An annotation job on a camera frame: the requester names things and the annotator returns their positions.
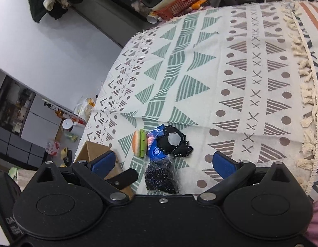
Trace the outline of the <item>black glitter pouch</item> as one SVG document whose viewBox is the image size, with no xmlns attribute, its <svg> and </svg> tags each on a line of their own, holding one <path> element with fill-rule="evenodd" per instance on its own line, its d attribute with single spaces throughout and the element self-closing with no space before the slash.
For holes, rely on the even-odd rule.
<svg viewBox="0 0 318 247">
<path fill-rule="evenodd" d="M 169 157 L 149 162 L 144 180 L 148 191 L 161 191 L 172 195 L 179 192 L 177 172 Z"/>
</svg>

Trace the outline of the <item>burger plush toy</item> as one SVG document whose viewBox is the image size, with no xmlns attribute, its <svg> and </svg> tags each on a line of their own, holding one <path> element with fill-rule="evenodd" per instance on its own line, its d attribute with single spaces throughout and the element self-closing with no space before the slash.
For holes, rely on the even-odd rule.
<svg viewBox="0 0 318 247">
<path fill-rule="evenodd" d="M 143 158 L 147 151 L 147 134 L 145 130 L 136 130 L 132 137 L 132 150 L 135 156 Z"/>
</svg>

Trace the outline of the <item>blue snack packet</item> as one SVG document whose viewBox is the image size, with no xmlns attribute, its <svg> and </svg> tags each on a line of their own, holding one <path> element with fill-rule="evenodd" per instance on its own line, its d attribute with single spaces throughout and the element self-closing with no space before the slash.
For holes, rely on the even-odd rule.
<svg viewBox="0 0 318 247">
<path fill-rule="evenodd" d="M 147 156 L 150 162 L 166 158 L 170 149 L 171 145 L 164 124 L 147 133 Z"/>
</svg>

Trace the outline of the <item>black lace fabric piece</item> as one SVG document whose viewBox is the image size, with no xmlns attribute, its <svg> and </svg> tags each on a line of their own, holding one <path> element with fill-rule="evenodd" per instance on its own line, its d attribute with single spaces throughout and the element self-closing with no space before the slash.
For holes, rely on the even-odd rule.
<svg viewBox="0 0 318 247">
<path fill-rule="evenodd" d="M 186 140 L 186 136 L 172 125 L 165 126 L 163 134 L 158 136 L 157 147 L 165 155 L 173 155 L 174 158 L 189 156 L 194 148 Z"/>
</svg>

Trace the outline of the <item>brown cardboard box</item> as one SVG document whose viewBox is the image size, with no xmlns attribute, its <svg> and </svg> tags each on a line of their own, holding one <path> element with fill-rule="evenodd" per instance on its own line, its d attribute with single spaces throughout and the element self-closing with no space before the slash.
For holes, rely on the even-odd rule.
<svg viewBox="0 0 318 247">
<path fill-rule="evenodd" d="M 86 161 L 89 169 L 105 181 L 123 172 L 115 152 L 108 146 L 98 143 L 86 141 L 74 162 L 79 161 Z M 118 190 L 125 193 L 129 198 L 134 197 L 130 186 Z"/>
</svg>

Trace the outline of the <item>pink bed sheet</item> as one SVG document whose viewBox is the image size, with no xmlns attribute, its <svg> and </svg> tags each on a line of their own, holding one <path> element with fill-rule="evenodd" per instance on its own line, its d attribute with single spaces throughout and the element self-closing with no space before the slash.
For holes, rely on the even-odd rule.
<svg viewBox="0 0 318 247">
<path fill-rule="evenodd" d="M 318 246 L 318 200 L 313 203 L 313 218 L 305 233 L 305 236 L 314 245 Z"/>
</svg>

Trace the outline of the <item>white kettle jug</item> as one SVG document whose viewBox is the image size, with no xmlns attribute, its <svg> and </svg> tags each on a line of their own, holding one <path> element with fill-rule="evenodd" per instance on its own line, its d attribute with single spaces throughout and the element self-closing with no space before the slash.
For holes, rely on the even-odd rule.
<svg viewBox="0 0 318 247">
<path fill-rule="evenodd" d="M 74 127 L 76 126 L 77 123 L 75 123 L 72 119 L 65 119 L 62 123 L 62 128 L 64 130 L 67 130 L 71 133 L 74 133 Z"/>
</svg>

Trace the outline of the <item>yellow pet food bag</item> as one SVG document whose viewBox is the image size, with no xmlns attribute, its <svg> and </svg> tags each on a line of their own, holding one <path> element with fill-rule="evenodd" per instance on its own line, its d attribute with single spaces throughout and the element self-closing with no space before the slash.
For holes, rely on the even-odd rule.
<svg viewBox="0 0 318 247">
<path fill-rule="evenodd" d="M 90 118 L 91 111 L 95 104 L 96 100 L 94 100 L 93 98 L 82 97 L 76 104 L 73 113 L 87 122 Z"/>
</svg>

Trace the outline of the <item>patterned white blanket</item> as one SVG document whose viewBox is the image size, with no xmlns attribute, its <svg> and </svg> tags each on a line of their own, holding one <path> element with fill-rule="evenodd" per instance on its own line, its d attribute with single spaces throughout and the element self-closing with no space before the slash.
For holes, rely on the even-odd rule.
<svg viewBox="0 0 318 247">
<path fill-rule="evenodd" d="M 205 9 L 132 37 L 101 87 L 78 152 L 86 141 L 108 146 L 123 169 L 138 172 L 133 191 L 147 193 L 149 160 L 134 155 L 133 134 L 172 125 L 194 148 L 173 159 L 180 193 L 221 182 L 216 151 L 257 166 L 281 161 L 305 191 L 310 172 L 296 162 L 300 121 L 311 113 L 300 95 L 288 2 Z"/>
</svg>

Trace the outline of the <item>striped orange blanket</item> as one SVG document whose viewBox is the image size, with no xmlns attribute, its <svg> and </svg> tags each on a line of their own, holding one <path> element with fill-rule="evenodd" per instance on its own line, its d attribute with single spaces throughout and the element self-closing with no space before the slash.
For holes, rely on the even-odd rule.
<svg viewBox="0 0 318 247">
<path fill-rule="evenodd" d="M 297 167 L 310 172 L 302 180 L 312 202 L 318 200 L 318 3 L 293 0 L 284 10 L 285 21 L 291 30 L 291 49 L 298 58 L 302 103 L 310 107 L 310 116 L 302 116 L 304 130 L 303 158 Z"/>
</svg>

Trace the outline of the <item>red plastic basket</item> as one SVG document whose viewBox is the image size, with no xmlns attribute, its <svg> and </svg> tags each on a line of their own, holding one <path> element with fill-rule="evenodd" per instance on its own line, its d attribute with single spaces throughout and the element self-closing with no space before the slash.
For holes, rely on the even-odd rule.
<svg viewBox="0 0 318 247">
<path fill-rule="evenodd" d="M 167 5 L 163 9 L 154 11 L 153 13 L 165 21 L 169 21 L 174 17 L 182 15 L 183 11 L 191 7 L 198 0 L 176 0 L 173 3 Z"/>
</svg>

